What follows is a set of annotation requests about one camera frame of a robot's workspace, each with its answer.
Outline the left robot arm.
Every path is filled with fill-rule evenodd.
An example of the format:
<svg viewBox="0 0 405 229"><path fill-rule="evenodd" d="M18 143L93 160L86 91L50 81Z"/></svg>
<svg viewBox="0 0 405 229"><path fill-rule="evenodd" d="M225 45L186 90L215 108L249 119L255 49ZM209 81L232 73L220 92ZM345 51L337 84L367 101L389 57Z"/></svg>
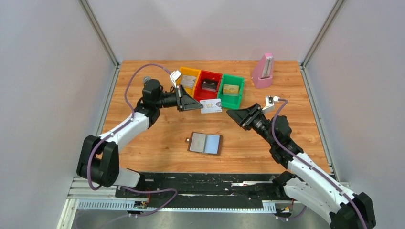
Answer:
<svg viewBox="0 0 405 229"><path fill-rule="evenodd" d="M142 97L127 119L100 136L89 135L84 139L77 175L86 178L92 189L95 189L95 184L103 187L125 186L133 196L143 196L146 184L141 181L140 173L121 167L119 153L138 134L156 123L160 109L169 107L176 107L182 112L201 109L203 105L181 85L172 92L165 92L157 79L147 79Z"/></svg>

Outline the silver VIP card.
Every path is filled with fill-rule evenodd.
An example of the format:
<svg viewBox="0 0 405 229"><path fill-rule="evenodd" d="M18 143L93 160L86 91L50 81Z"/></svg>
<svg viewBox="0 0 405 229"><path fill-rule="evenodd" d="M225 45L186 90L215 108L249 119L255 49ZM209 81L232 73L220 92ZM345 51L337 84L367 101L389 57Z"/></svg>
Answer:
<svg viewBox="0 0 405 229"><path fill-rule="evenodd" d="M220 98L201 100L200 104L202 114L222 112L222 101Z"/></svg>

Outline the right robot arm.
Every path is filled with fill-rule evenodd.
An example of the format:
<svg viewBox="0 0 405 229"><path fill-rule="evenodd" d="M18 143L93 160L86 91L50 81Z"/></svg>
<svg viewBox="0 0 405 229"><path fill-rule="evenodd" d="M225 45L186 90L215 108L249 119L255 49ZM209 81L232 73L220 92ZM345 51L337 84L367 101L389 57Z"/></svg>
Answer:
<svg viewBox="0 0 405 229"><path fill-rule="evenodd" d="M304 204L332 229L373 229L376 218L372 199L356 194L328 175L292 139L287 117L267 119L259 104L228 110L228 116L244 130L254 130L270 145L272 158L286 171L273 182L273 194Z"/></svg>

